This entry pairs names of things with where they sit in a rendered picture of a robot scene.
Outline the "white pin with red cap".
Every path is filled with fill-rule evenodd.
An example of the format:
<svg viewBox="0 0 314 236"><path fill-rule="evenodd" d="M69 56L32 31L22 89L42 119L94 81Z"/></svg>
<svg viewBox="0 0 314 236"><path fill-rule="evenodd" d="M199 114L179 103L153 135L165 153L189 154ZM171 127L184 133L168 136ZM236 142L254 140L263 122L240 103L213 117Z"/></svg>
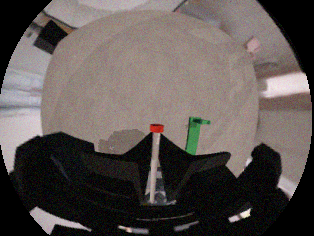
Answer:
<svg viewBox="0 0 314 236"><path fill-rule="evenodd" d="M150 125L150 131L153 133L152 145L152 163L150 163L150 196L149 202L154 203L154 196L156 196L156 183L158 173L158 158L160 158L160 138L161 133L164 133L164 125Z"/></svg>

